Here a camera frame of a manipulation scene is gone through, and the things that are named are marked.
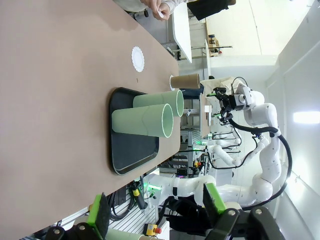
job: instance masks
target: brown tabletop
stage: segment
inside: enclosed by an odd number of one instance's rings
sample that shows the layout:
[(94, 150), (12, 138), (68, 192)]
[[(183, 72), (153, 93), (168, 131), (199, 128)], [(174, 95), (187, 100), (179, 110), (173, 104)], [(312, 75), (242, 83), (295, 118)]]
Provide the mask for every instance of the brown tabletop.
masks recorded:
[[(144, 54), (141, 73), (134, 46)], [(113, 172), (107, 147), (112, 90), (169, 91), (170, 75), (178, 75), (176, 60), (111, 0), (3, 1), (0, 239), (38, 231), (175, 154), (179, 118), (157, 157), (124, 176)]]

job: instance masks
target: paper cup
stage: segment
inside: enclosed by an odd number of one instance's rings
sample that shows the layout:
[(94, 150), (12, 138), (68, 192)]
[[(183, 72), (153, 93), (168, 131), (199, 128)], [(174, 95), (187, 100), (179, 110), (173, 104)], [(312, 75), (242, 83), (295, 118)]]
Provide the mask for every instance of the paper cup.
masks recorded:
[(184, 76), (173, 76), (170, 78), (170, 87), (172, 89), (199, 89), (200, 77), (199, 74), (191, 74)]
[(143, 94), (135, 96), (133, 99), (134, 108), (158, 104), (169, 104), (174, 117), (181, 117), (184, 113), (185, 103), (181, 90)]
[(112, 129), (116, 133), (169, 138), (174, 116), (169, 104), (158, 104), (115, 110)]

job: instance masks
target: paper doily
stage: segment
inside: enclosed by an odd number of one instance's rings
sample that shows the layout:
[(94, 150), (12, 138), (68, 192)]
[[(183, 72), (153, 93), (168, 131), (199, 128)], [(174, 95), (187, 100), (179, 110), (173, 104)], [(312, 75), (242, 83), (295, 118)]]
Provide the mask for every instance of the paper doily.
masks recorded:
[(143, 52), (138, 46), (132, 49), (131, 53), (132, 64), (139, 73), (141, 73), (145, 67), (145, 57)]

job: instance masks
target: white sleeve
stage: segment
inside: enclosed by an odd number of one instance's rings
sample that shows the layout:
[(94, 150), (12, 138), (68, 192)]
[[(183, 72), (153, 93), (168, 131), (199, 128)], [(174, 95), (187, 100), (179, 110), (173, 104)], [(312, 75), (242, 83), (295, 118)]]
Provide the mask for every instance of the white sleeve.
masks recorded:
[(188, 2), (193, 2), (195, 0), (162, 0), (162, 3), (165, 3), (169, 6), (170, 8), (170, 14), (173, 13), (175, 10), (175, 7), (178, 6), (181, 3), (188, 3)]

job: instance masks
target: black bag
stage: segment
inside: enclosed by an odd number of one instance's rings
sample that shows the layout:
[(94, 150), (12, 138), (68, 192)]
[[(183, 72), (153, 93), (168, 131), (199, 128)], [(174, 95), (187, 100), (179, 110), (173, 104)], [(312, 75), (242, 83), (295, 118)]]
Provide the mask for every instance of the black bag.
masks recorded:
[(197, 0), (188, 2), (187, 6), (199, 21), (221, 10), (229, 9), (228, 0)]

